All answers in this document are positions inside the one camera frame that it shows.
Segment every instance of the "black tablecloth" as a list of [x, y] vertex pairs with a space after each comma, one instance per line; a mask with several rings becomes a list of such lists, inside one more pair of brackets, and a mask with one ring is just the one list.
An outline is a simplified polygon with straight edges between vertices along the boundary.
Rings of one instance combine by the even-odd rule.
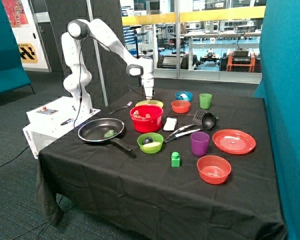
[[[172, 111], [173, 90], [156, 89], [155, 99], [164, 103], [164, 116], [177, 118], [176, 127], [188, 125], [192, 116]], [[144, 97], [130, 92], [92, 119]], [[190, 110], [199, 108], [193, 93]], [[56, 194], [71, 199], [83, 211], [96, 213], [110, 222], [151, 239], [246, 240], [284, 239], [286, 226], [281, 212], [276, 172], [268, 132], [264, 100], [214, 94], [209, 112], [219, 117], [210, 135], [206, 155], [217, 155], [231, 164], [224, 184], [204, 182], [197, 170], [200, 157], [191, 152], [190, 136], [145, 154], [137, 144], [130, 108], [111, 115], [126, 124], [122, 137], [134, 155], [112, 144], [89, 145], [78, 137], [78, 127], [39, 153], [36, 201], [48, 222], [57, 225], [62, 211]], [[170, 134], [158, 131], [164, 137]], [[254, 151], [233, 155], [219, 150], [212, 141], [216, 131], [236, 129], [256, 140]], [[181, 167], [171, 167], [172, 152], [179, 152]]]

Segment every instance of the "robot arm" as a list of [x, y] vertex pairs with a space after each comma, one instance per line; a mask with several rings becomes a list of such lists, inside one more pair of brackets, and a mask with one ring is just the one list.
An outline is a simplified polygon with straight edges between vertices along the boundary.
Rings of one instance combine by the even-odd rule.
[[64, 80], [64, 87], [71, 92], [77, 101], [82, 101], [83, 109], [89, 111], [92, 109], [90, 95], [84, 89], [91, 81], [91, 74], [84, 64], [82, 55], [79, 56], [81, 41], [87, 37], [96, 39], [107, 51], [118, 54], [127, 63], [126, 73], [128, 75], [141, 76], [141, 84], [144, 87], [146, 98], [152, 99], [154, 87], [152, 58], [134, 58], [122, 45], [115, 33], [100, 19], [94, 19], [91, 22], [82, 19], [73, 20], [68, 24], [67, 30], [62, 35], [62, 49], [65, 63], [71, 68], [72, 74]]

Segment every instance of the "blue bowl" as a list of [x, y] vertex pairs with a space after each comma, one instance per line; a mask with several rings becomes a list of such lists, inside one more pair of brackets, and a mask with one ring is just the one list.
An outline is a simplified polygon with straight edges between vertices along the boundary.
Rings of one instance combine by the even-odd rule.
[[186, 101], [189, 101], [191, 102], [191, 99], [192, 99], [192, 93], [191, 92], [188, 92], [188, 91], [179, 91], [175, 94], [175, 98], [177, 100], [186, 100]]

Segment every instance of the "yellow bowl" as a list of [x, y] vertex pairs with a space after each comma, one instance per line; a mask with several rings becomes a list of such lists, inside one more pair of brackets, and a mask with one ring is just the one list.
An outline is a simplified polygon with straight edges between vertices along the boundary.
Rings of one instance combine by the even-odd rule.
[[148, 101], [148, 100], [140, 101], [135, 106], [138, 107], [140, 105], [147, 105], [147, 104], [148, 105], [156, 105], [160, 108], [162, 108], [164, 106], [163, 102], [158, 101], [158, 100], [152, 100], [152, 99], [150, 101]]

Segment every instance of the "green cup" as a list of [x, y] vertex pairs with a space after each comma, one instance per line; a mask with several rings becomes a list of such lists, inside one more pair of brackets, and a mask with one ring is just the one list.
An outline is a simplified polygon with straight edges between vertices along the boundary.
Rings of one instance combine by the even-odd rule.
[[209, 93], [201, 93], [199, 95], [200, 108], [202, 108], [202, 109], [208, 109], [208, 108], [210, 108], [211, 98], [212, 98], [211, 94], [209, 94]]

